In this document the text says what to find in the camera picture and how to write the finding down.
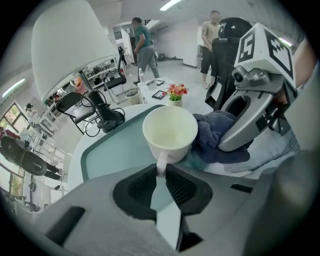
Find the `white paper cup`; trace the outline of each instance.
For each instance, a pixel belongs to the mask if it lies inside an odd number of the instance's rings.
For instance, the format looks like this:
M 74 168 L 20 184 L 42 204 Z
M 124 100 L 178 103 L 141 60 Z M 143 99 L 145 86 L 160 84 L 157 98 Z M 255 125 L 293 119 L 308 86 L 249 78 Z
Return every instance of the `white paper cup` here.
M 152 155 L 157 159 L 158 176 L 167 164 L 181 161 L 197 136 L 194 116 L 182 107 L 162 106 L 151 111 L 142 124 L 143 135 Z

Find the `flower pot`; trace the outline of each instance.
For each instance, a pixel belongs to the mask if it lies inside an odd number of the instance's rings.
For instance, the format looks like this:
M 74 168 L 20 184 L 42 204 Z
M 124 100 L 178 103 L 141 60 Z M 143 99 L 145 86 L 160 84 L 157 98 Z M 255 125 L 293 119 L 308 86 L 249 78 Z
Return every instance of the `flower pot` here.
M 176 101 L 173 100 L 168 100 L 168 106 L 176 106 L 176 107 L 181 107 L 182 108 L 182 98 Z

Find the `floor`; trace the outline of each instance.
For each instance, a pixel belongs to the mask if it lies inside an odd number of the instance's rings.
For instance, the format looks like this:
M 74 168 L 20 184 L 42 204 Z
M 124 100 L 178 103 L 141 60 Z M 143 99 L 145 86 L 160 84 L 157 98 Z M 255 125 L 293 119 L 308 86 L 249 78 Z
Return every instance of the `floor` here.
M 158 71 L 161 77 L 168 77 L 176 83 L 183 83 L 187 88 L 192 90 L 200 90 L 200 95 L 203 94 L 203 97 L 199 98 L 199 101 L 204 101 L 206 97 L 207 90 L 202 88 L 202 76 L 200 70 L 194 67 L 183 65 L 181 60 L 168 60 L 158 63 Z M 125 74 L 127 77 L 127 83 L 123 86 L 124 90 L 127 91 L 131 88 L 136 88 L 133 84 L 137 80 L 137 67 L 132 66 L 125 69 Z M 153 73 L 150 69 L 147 68 L 144 74 L 145 80 L 153 79 Z M 99 89 L 103 95 L 106 97 L 106 101 L 111 103 L 111 108 L 123 108 L 129 105 L 128 101 L 116 104 L 111 100 L 110 95 L 107 91 L 104 91 L 103 88 Z M 120 93 L 122 90 L 121 86 L 117 86 L 113 89 L 115 94 Z M 118 101 L 124 100 L 124 95 L 117 97 Z M 56 161 L 54 164 L 58 168 L 62 168 L 65 172 L 65 175 L 61 181 L 52 180 L 44 176 L 36 177 L 36 183 L 38 189 L 32 194 L 33 202 L 44 208 L 45 203 L 54 203 L 60 199 L 63 195 L 68 192 L 68 168 L 69 163 L 72 158 L 75 147 L 83 136 L 72 121 L 67 118 L 65 115 L 60 115 L 58 118 L 59 123 L 57 124 L 60 128 L 59 131 L 56 131 L 53 140 L 56 141 L 56 148 L 61 150 L 57 152 L 57 155 L 60 155 L 63 158 L 62 161 Z M 85 122 L 82 122 L 82 129 L 85 129 Z M 60 185 L 60 189 L 54 190 L 53 188 Z

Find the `chair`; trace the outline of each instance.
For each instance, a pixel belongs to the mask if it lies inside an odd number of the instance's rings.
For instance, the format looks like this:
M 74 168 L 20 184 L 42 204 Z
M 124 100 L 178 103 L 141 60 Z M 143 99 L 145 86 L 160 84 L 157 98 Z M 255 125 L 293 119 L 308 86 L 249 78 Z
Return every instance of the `chair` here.
M 84 107 L 83 106 L 81 108 L 81 111 L 78 113 L 77 116 L 74 116 L 74 115 L 69 114 L 69 113 L 66 112 L 72 106 L 74 106 L 75 104 L 80 102 L 81 101 L 81 97 L 82 97 L 82 95 L 80 93 L 77 93 L 77 92 L 70 92 L 70 93 L 66 94 L 61 99 L 59 99 L 59 101 L 56 103 L 56 110 L 58 110 L 59 112 L 69 116 L 71 118 L 72 122 L 74 122 L 75 126 L 84 135 L 85 133 L 80 129 L 78 124 L 81 121 L 85 121 L 87 123 L 91 123 L 90 121 L 87 121 L 86 119 L 88 117 L 91 117 L 92 115 L 94 115 L 96 113 L 95 108 L 94 107 Z
M 124 90 L 124 84 L 127 82 L 127 78 L 125 76 L 125 74 L 123 73 L 123 70 L 121 69 L 121 60 L 124 56 L 124 52 L 122 52 L 120 54 L 120 57 L 119 57 L 119 61 L 118 61 L 118 66 L 117 66 L 117 69 L 115 71 L 111 71 L 110 73 L 108 73 L 106 75 L 106 77 L 103 79 L 103 83 L 104 83 L 104 86 L 103 86 L 103 90 L 106 92 L 108 91 L 109 95 L 110 95 L 110 98 L 111 100 L 116 103 L 116 104 L 120 104 L 122 102 L 125 102 L 126 99 L 122 100 L 122 101 L 115 101 L 115 99 L 113 98 L 113 96 L 111 95 L 110 91 L 112 92 L 112 94 L 117 97 L 121 94 L 124 94 L 125 93 L 125 90 Z M 118 78 L 114 78 L 110 81 L 108 81 L 108 77 L 112 76 L 112 75 L 115 75 L 115 74 L 118 74 L 119 77 Z M 122 85 L 122 92 L 119 93 L 119 94 L 115 94 L 113 91 L 112 91 L 112 88 L 116 87 L 116 86 L 119 86 L 119 85 Z
M 240 38 L 249 31 L 252 26 L 242 18 L 226 18 L 221 22 L 219 38 L 212 41 L 212 55 L 215 68 L 215 80 L 206 93 L 205 102 L 215 111 L 221 110 L 227 99 L 236 90 L 232 71 L 237 57 Z M 217 100 L 212 97 L 217 89 L 218 82 L 221 90 Z

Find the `ceiling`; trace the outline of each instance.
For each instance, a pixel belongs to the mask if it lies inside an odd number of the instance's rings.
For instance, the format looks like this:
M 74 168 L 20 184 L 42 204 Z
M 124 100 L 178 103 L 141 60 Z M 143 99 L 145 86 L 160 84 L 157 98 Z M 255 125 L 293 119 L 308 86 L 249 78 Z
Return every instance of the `ceiling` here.
M 15 74 L 31 67 L 32 27 L 40 14 L 58 1 L 44 0 L 25 20 L 7 50 L 9 64 L 0 67 L 0 86 Z M 164 26 L 197 18 L 199 25 L 217 10 L 222 18 L 241 17 L 252 24 L 262 23 L 278 36 L 298 44 L 304 33 L 291 16 L 275 0 L 182 0 L 167 11 L 160 8 L 169 0 L 87 0 L 102 26 L 130 22 L 133 17 L 143 20 L 160 20 L 153 32 Z

